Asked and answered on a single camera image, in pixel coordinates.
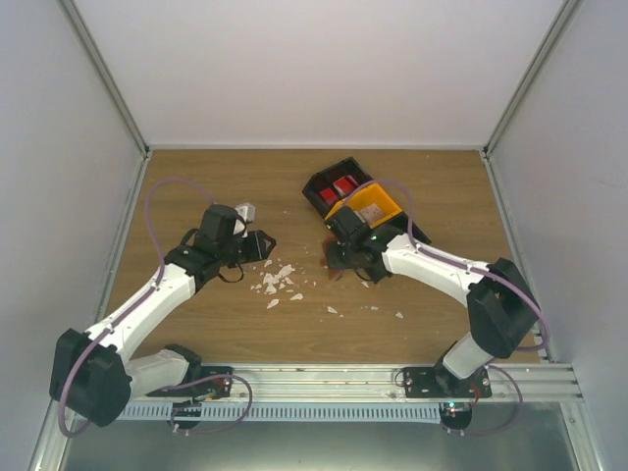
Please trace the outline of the brown leather card holder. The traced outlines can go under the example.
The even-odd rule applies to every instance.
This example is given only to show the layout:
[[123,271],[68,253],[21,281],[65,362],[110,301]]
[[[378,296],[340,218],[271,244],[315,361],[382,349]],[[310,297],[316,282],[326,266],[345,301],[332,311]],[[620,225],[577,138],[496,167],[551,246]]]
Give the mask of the brown leather card holder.
[[342,247],[337,238],[330,235],[322,242],[322,249],[323,258],[321,259],[321,265],[327,269],[330,280],[338,281],[345,269]]

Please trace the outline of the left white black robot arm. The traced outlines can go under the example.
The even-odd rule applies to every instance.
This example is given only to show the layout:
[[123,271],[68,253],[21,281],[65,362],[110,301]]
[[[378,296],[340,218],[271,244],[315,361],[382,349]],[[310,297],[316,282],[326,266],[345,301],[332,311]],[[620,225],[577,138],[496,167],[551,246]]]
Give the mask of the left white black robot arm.
[[231,369],[209,373],[199,355],[178,344],[136,357],[144,340],[179,306],[225,269],[263,261],[275,240],[252,231],[250,203],[212,204],[199,227],[161,260],[149,281],[116,311],[83,332],[65,331],[57,340],[49,394],[92,424],[105,427],[138,397],[167,393],[190,400],[226,395]]

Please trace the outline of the black bin with red cards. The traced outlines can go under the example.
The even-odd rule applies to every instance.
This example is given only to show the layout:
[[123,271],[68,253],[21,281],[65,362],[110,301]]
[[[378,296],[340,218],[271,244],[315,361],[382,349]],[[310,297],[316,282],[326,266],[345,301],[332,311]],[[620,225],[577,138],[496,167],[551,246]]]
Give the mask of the black bin with red cards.
[[364,171],[364,169],[353,157],[348,157],[330,167],[325,168],[323,171],[313,174],[303,188],[303,196],[323,219],[332,207],[327,206],[320,199],[318,193],[328,187],[337,192],[333,187],[333,182],[346,175],[352,175],[359,185],[367,183],[373,179],[367,172]]

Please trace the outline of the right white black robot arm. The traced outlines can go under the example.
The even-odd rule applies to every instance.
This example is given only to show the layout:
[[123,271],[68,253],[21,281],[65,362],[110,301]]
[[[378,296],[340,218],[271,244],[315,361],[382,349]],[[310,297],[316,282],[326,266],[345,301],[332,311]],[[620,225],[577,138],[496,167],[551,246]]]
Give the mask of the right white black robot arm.
[[470,378],[494,359],[507,359],[541,319],[541,310],[516,265],[464,259],[433,248],[389,223],[372,228],[344,206],[326,221],[335,241],[326,249],[329,267],[362,270],[378,282],[403,276],[434,288],[467,309],[469,332],[434,366],[436,389],[456,397]]

